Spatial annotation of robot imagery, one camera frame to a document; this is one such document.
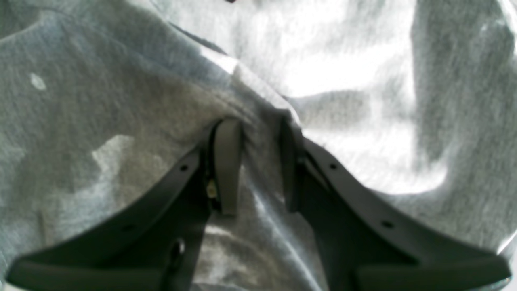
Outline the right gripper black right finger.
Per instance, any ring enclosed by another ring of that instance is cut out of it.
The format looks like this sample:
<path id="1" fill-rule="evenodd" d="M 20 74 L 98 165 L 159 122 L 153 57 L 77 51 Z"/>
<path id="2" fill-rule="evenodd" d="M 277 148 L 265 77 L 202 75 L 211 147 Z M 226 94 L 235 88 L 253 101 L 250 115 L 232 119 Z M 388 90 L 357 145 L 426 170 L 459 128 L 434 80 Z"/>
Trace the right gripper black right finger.
<path id="1" fill-rule="evenodd" d="M 331 291 L 492 291 L 511 280 L 502 256 L 390 206 L 288 118 L 280 157 L 286 208 L 312 228 Z"/>

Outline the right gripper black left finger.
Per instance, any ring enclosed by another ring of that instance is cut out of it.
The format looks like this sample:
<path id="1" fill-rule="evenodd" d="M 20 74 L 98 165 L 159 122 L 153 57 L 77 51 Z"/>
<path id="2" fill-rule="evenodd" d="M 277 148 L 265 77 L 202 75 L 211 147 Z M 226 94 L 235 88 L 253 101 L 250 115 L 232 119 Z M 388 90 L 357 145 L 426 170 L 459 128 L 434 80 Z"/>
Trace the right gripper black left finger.
<path id="1" fill-rule="evenodd" d="M 213 211 L 237 213 L 242 124 L 214 122 L 140 199 L 100 225 L 16 259 L 8 291 L 188 291 Z"/>

